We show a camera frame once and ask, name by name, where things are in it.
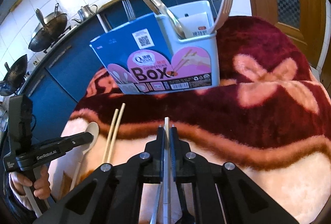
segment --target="barcode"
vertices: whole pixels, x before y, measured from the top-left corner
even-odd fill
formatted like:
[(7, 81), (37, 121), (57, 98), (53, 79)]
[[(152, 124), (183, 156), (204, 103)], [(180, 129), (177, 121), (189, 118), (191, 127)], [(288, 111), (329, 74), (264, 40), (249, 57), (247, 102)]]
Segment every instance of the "barcode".
[(151, 44), (147, 35), (138, 37), (139, 43), (142, 47), (148, 46)]
[(171, 86), (171, 89), (173, 89), (173, 90), (188, 89), (190, 87), (187, 82), (171, 84), (170, 86)]

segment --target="fluffy red blanket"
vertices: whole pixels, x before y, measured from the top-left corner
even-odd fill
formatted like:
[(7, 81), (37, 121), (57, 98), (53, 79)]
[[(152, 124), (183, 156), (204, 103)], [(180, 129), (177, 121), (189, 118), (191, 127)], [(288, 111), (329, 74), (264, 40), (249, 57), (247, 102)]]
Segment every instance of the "fluffy red blanket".
[(95, 121), (106, 136), (125, 102), (119, 139), (155, 134), (169, 116), (181, 138), (239, 165), (286, 167), (315, 151), (331, 159), (330, 98), (289, 38), (256, 17), (229, 18), (216, 38), (218, 87), (124, 95), (103, 68), (71, 119)]
[[(264, 20), (229, 18), (217, 32), (217, 46), (221, 83), (207, 90), (123, 95), (107, 70), (99, 70), (62, 133), (84, 131), (92, 121), (100, 127), (80, 179), (101, 164), (114, 110), (125, 102), (113, 165), (142, 152), (168, 116), (192, 151), (217, 164), (236, 163), (300, 224), (311, 223), (331, 194), (331, 100), (326, 90), (305, 56)], [(56, 198), (69, 191), (81, 154), (76, 148), (51, 163)], [(192, 196), (187, 191), (186, 197)], [(145, 184), (140, 223), (149, 223), (155, 195), (156, 186)], [(171, 198), (175, 223), (181, 211), (175, 192)], [(190, 199), (188, 207), (194, 214)]]

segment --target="kitchen counter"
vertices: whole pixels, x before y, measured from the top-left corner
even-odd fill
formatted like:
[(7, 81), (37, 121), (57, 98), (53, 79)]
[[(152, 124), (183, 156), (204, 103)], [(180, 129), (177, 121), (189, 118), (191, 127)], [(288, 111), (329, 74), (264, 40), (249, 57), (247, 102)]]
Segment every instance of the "kitchen counter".
[[(174, 6), (198, 0), (161, 0)], [(222, 0), (208, 0), (219, 10)], [(150, 13), (143, 0), (130, 0), (136, 16)], [(121, 0), (112, 0), (97, 12), (109, 29), (127, 22)], [(32, 142), (59, 137), (72, 111), (85, 95), (86, 88), (102, 64), (89, 47), (92, 39), (104, 33), (96, 15), (71, 29), (58, 40), (36, 66), (19, 94), (33, 102), (37, 124)]]

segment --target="person's sleeve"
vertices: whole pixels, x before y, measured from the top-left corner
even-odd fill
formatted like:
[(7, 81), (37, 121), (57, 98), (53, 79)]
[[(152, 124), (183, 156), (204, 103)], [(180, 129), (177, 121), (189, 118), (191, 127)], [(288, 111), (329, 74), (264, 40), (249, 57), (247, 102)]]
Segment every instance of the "person's sleeve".
[(20, 224), (31, 224), (37, 219), (26, 196), (19, 195), (9, 175), (5, 175), (5, 203)]
[(16, 200), (17, 200), (19, 203), (21, 203), (26, 209), (32, 211), (33, 208), (32, 208), (32, 206), (31, 206), (31, 203), (30, 203), (29, 199), (27, 198), (27, 196), (26, 196), (26, 195), (20, 195), (20, 194), (17, 192), (17, 190), (16, 190), (16, 188), (15, 188), (15, 186), (14, 186), (14, 183), (13, 183), (12, 177), (10, 176), (10, 174), (9, 174), (8, 178), (9, 178), (8, 180), (9, 180), (9, 186), (10, 186), (10, 189), (11, 189), (12, 193), (14, 194)]

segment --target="teapot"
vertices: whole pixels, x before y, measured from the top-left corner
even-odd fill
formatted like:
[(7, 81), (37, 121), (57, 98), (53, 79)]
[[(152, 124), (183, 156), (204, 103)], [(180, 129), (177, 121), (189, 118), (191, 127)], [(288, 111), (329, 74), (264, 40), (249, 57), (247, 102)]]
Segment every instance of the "teapot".
[(92, 17), (93, 15), (95, 15), (95, 13), (98, 11), (98, 6), (97, 5), (91, 5), (91, 6), (95, 6), (96, 7), (96, 10), (95, 12), (93, 12), (91, 10), (91, 8), (89, 7), (89, 5), (86, 5), (86, 6), (82, 6), (82, 8), (80, 10), (78, 10), (78, 15), (80, 17), (80, 20), (78, 19), (71, 19), (73, 21), (76, 21), (78, 22), (79, 24), (81, 24), (84, 20), (87, 20), (89, 17)]

